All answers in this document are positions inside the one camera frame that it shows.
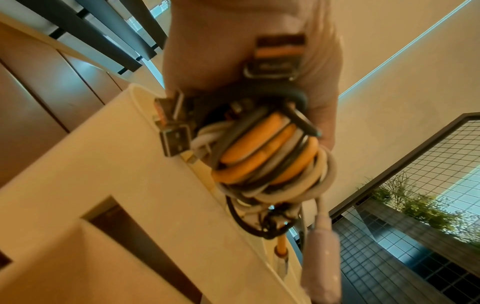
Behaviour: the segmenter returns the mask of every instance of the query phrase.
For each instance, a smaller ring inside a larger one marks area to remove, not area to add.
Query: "hand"
[[[164,50],[167,94],[200,94],[242,77],[257,36],[304,32],[306,51],[296,82],[309,98],[307,117],[322,130],[320,142],[335,143],[340,40],[327,2],[290,0],[176,0]]]

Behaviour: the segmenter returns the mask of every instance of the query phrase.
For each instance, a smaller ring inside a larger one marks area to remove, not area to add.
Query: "mesh railing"
[[[341,270],[367,303],[480,303],[480,116],[465,114],[341,204]]]

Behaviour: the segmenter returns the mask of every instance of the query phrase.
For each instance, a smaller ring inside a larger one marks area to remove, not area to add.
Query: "bundled cable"
[[[319,144],[319,130],[296,109],[307,106],[299,88],[281,81],[252,84],[231,85],[198,101],[209,109],[195,118],[200,127],[190,148],[212,168],[239,226],[273,239],[295,224],[303,201],[331,186],[336,166]]]

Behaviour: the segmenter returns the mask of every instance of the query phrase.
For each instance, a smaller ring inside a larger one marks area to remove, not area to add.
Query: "blue light line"
[[[407,44],[406,46],[404,46],[400,51],[396,52],[393,56],[391,56],[390,58],[388,58],[387,60],[385,60],[381,65],[379,65],[378,67],[376,67],[373,71],[371,71],[370,73],[366,74],[362,79],[360,79],[359,81],[357,81],[354,85],[352,85],[351,87],[349,87],[345,92],[341,93],[340,96],[338,98],[341,98],[344,94],[346,94],[348,91],[352,90],[354,87],[356,87],[357,85],[359,85],[362,81],[364,81],[366,78],[368,78],[371,74],[375,73],[377,70],[379,70],[381,67],[383,67],[384,65],[386,65],[390,60],[392,60],[393,58],[395,58],[396,56],[398,56],[401,52],[403,52],[404,50],[406,50],[409,46],[411,46],[412,44],[414,44],[415,42],[417,42],[418,40],[420,40],[423,36],[425,36],[426,34],[428,34],[431,30],[433,30],[434,28],[436,28],[438,25],[440,25],[442,22],[444,22],[445,20],[447,20],[450,16],[452,16],[453,14],[455,14],[458,10],[460,10],[461,8],[463,8],[464,6],[466,6],[470,1],[472,0],[465,0],[462,4],[460,4],[457,8],[455,8],[453,11],[451,11],[448,15],[446,15],[445,17],[443,17],[442,19],[440,19],[437,23],[435,23],[434,25],[432,25],[428,30],[426,30],[425,32],[423,32],[420,36],[418,36],[417,38],[415,38],[412,42],[410,42],[409,44]]]

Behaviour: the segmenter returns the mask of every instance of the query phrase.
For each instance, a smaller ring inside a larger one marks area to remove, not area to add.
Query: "handrail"
[[[339,215],[344,213],[347,209],[349,209],[351,206],[364,200],[366,197],[370,195],[370,193],[373,190],[375,190],[377,187],[382,185],[389,178],[391,178],[392,176],[400,172],[402,169],[407,167],[411,162],[419,158],[422,154],[424,154],[434,145],[442,141],[445,137],[450,135],[452,132],[458,129],[461,125],[463,125],[465,122],[473,119],[480,119],[480,112],[464,113],[458,116],[451,123],[443,127],[440,131],[436,132],[433,136],[431,136],[422,144],[420,144],[418,147],[413,149],[410,153],[402,157],[398,162],[390,166],[387,170],[379,174],[377,177],[375,177],[370,182],[365,184],[359,190],[355,191],[352,195],[346,198],[338,206],[332,209],[330,211],[330,217],[332,219],[335,219]]]

